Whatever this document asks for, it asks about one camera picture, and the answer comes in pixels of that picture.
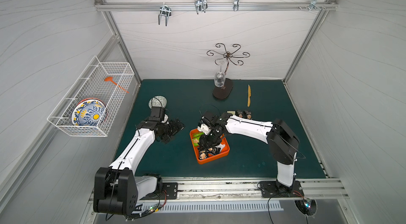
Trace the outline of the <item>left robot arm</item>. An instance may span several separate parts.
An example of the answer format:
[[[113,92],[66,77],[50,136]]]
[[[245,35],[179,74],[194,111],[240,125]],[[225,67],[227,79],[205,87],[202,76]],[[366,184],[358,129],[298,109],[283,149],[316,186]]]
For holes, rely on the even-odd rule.
[[[138,124],[132,140],[120,156],[108,167],[97,170],[93,210],[104,213],[107,219],[113,215],[140,218],[159,210],[161,205],[156,204],[143,213],[135,213],[139,200],[148,195],[160,199],[163,193],[160,175],[136,177],[135,173],[148,148],[155,141],[168,143],[183,128],[184,124],[179,119],[168,118],[165,108],[152,107],[150,116]]]

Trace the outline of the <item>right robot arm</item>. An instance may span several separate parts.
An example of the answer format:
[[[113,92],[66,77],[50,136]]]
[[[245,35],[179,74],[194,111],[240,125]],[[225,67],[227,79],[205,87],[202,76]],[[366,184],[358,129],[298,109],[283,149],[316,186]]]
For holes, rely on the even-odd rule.
[[[300,140],[283,120],[260,122],[227,112],[221,116],[206,112],[197,130],[203,133],[199,147],[205,151],[220,145],[222,136],[227,134],[243,135],[267,144],[277,161],[277,186],[290,190],[293,188]]]

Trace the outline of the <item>black cookie packet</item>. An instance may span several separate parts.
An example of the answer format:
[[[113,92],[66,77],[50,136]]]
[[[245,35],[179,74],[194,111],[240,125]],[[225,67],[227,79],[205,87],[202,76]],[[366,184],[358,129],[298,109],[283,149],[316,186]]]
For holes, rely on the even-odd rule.
[[[244,117],[243,111],[237,110],[237,111],[236,111],[236,116],[238,116],[238,117],[240,117],[240,118],[243,118],[243,117]]]
[[[252,112],[251,111],[244,111],[246,119],[252,119]]]

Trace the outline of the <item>orange storage box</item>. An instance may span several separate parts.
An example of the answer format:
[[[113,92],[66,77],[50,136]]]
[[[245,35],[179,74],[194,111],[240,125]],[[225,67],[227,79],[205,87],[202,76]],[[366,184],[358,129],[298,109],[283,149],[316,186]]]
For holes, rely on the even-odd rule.
[[[199,134],[199,133],[200,133],[200,131],[197,130],[197,129],[193,129],[189,133],[190,139],[191,139],[191,142],[192,142],[192,146],[193,146],[193,150],[194,150],[194,153],[195,153],[195,157],[196,157],[196,160],[197,160],[197,162],[199,164],[205,164],[205,163],[217,160],[219,158],[226,157],[229,154],[230,146],[229,146],[229,144],[227,142],[227,139],[226,139],[225,135],[223,134],[222,137],[221,137],[221,139],[222,139],[221,145],[224,146],[222,148],[222,150],[216,155],[206,154],[206,158],[201,159],[200,158],[200,153],[199,153],[199,150],[198,150],[198,146],[193,142],[193,139],[194,139],[193,136],[196,135],[196,134]]]

